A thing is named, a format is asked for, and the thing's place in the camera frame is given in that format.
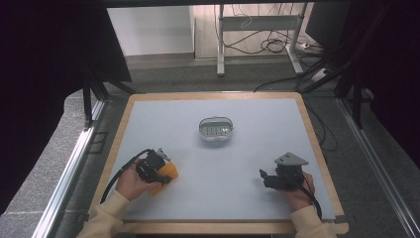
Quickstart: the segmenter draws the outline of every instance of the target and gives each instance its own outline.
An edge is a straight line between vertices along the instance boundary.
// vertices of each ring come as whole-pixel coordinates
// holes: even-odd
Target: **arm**
[[[132,164],[124,171],[117,181],[115,190],[107,200],[96,205],[77,237],[112,237],[118,233],[123,221],[121,220],[130,201],[139,197],[145,190],[159,187],[160,182],[145,183]]]
[[[315,192],[313,178],[307,173],[303,173],[307,182],[304,187]],[[330,238],[337,237],[328,223],[322,223],[315,208],[312,206],[309,197],[301,190],[281,191],[287,198],[293,213],[291,219],[296,228],[296,238]]]

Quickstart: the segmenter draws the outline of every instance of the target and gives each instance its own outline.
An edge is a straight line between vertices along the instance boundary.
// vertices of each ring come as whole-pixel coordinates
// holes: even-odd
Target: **gray floor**
[[[129,85],[141,92],[252,91],[260,83],[293,76],[287,58],[232,59],[227,62],[226,75],[222,78],[217,77],[213,60],[197,61],[189,56],[131,58],[128,63],[133,78]],[[290,91],[295,83],[287,80],[263,90]],[[350,224],[349,233],[339,237],[407,237],[332,94],[334,84],[331,82],[304,95],[304,98],[332,132],[327,131],[321,147]],[[74,237],[87,217],[87,209],[129,97],[114,86],[107,85],[107,88],[111,97],[106,102],[98,130],[83,157],[50,237]],[[64,115],[50,143],[0,218],[0,237],[32,236],[49,202],[83,128],[81,92],[69,96],[64,108]],[[310,116],[316,133],[322,137],[320,121],[311,113]],[[386,171],[419,220],[420,190],[416,189],[420,187],[419,170],[371,114],[368,104],[363,106],[363,123]],[[337,150],[330,151],[336,143]],[[121,234],[118,237],[133,235]]]

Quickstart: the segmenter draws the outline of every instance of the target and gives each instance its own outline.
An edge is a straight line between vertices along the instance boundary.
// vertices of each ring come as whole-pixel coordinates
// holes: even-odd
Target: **metal bowl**
[[[234,124],[227,117],[210,117],[200,122],[199,132],[205,141],[224,141],[232,137]]]

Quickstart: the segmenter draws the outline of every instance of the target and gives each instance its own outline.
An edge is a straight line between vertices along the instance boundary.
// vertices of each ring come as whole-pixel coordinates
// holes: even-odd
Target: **metal rail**
[[[352,117],[352,110],[347,102],[346,99],[337,99],[339,105],[349,123],[353,133],[356,136],[358,143],[360,144],[364,154],[367,157],[367,161],[370,164],[376,178],[378,179],[382,189],[387,196],[389,202],[391,203],[392,208],[394,209],[398,219],[400,220],[402,226],[405,229],[408,237],[416,238],[420,237],[420,229],[417,225],[416,220],[410,210],[410,208],[405,203],[404,199],[402,198],[401,194],[398,192],[397,188],[395,187],[392,179],[386,172],[386,169],[383,167],[380,158],[377,156],[376,152],[374,151],[368,137],[366,136],[364,130],[359,129],[356,122],[353,120]]]
[[[93,107],[93,124],[88,130],[83,131],[80,134],[76,146],[74,147],[73,152],[71,153],[70,159],[68,160],[67,165],[64,168],[61,178],[59,179],[58,184],[56,185],[55,190],[52,193],[52,197],[50,198],[49,204],[47,205],[46,210],[44,211],[43,216],[41,217],[41,220],[38,223],[34,234],[32,235],[33,238],[45,238],[49,236],[53,228],[55,219],[61,208],[61,205],[71,185],[75,172],[86,150],[87,144],[89,143],[93,131],[97,126],[97,120],[101,115],[104,105],[104,102],[97,101],[95,106]]]

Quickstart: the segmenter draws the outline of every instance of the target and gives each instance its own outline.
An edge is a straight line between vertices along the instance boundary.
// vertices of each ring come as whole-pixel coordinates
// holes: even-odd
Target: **black curtain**
[[[370,108],[420,168],[420,6],[393,1],[360,63]]]
[[[49,142],[65,98],[82,88],[86,67],[97,80],[131,80],[106,9],[0,2],[0,213]]]

